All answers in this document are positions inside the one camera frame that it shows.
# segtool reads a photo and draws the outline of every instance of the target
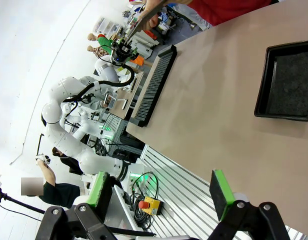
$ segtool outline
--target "black tray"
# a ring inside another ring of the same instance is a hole
[[[267,48],[254,115],[308,122],[308,41]]]

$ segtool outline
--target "red button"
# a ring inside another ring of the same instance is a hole
[[[150,208],[150,203],[147,202],[147,201],[140,201],[140,202],[138,203],[138,207],[139,207],[140,209],[148,209],[148,208]]]

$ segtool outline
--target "black shirt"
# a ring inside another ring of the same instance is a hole
[[[55,183],[55,186],[46,182],[43,196],[38,196],[47,204],[57,205],[70,209],[74,200],[80,196],[80,187],[69,183]]]

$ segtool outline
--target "cable bundle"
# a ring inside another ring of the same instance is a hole
[[[146,172],[146,173],[143,173],[141,176],[139,176],[131,186],[132,194],[130,195],[131,210],[134,212],[134,219],[140,226],[142,226],[143,230],[149,229],[152,225],[151,215],[149,215],[148,213],[144,212],[142,209],[139,208],[139,202],[145,200],[145,195],[143,194],[139,186],[138,180],[146,174],[152,174],[155,177],[156,192],[155,192],[154,199],[157,199],[158,191],[159,191],[159,179],[156,177],[156,175],[153,172]],[[135,192],[135,189],[134,189],[135,185],[137,185],[140,193]]]

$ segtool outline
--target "beige tabletop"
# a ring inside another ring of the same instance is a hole
[[[308,235],[308,122],[254,116],[267,47],[305,40],[308,0],[286,0],[177,44],[148,126],[127,131],[207,181],[222,169],[234,192],[275,203]]]
[[[142,71],[142,72],[136,74],[136,83],[134,85],[132,92],[129,93],[129,92],[123,90],[123,89],[117,90],[117,99],[127,99],[127,104],[126,104],[125,109],[122,109],[124,101],[116,101],[113,108],[111,108],[109,110],[109,112],[111,114],[114,114],[115,116],[117,116],[121,119],[124,119],[126,117],[126,114],[128,113],[128,110],[131,106],[131,103],[133,101],[135,93],[136,93],[136,91],[137,91],[137,89],[140,85],[141,80],[142,80],[143,73],[144,72]]]

